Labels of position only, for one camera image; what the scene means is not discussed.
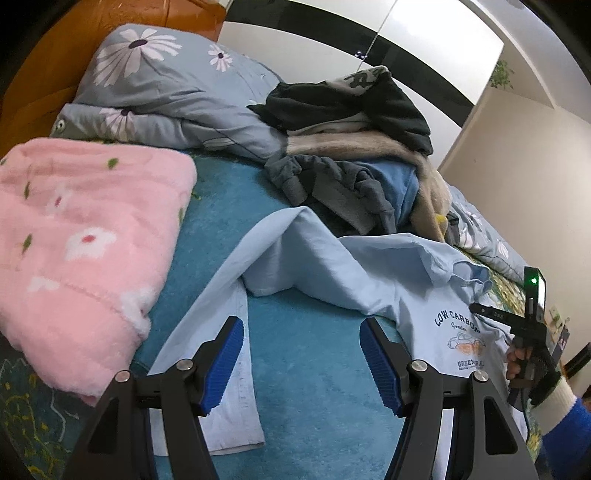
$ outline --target pile of clothes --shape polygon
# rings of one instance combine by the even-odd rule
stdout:
[[[413,231],[445,241],[451,194],[428,156],[427,121],[386,67],[279,85],[248,107],[288,135],[265,169],[292,205],[328,209],[358,235]]]

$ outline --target blue sleeve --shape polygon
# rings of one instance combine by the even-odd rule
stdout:
[[[591,413],[580,398],[543,443],[555,479],[571,480],[591,447]]]

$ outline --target black glove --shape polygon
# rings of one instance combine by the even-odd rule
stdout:
[[[521,361],[523,371],[525,362]],[[560,381],[561,373],[556,370],[550,352],[545,346],[535,347],[525,367],[525,377],[509,382],[510,388],[527,388],[533,407],[542,403]]]

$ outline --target metal screw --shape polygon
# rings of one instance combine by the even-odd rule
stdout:
[[[182,360],[179,360],[177,362],[177,369],[179,369],[181,372],[184,372],[186,370],[191,370],[193,368],[193,361],[189,360],[188,358],[184,358]]]
[[[427,369],[427,364],[422,360],[415,360],[410,366],[417,372],[424,372]]]
[[[476,370],[474,372],[474,378],[476,378],[476,380],[479,382],[484,383],[488,381],[488,373],[486,373],[484,370]]]
[[[125,383],[131,378],[128,370],[122,370],[115,375],[115,380],[119,383]]]

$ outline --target yellow floral pattern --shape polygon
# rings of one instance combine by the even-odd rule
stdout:
[[[90,407],[46,386],[21,354],[1,346],[0,428],[35,479],[59,480]]]

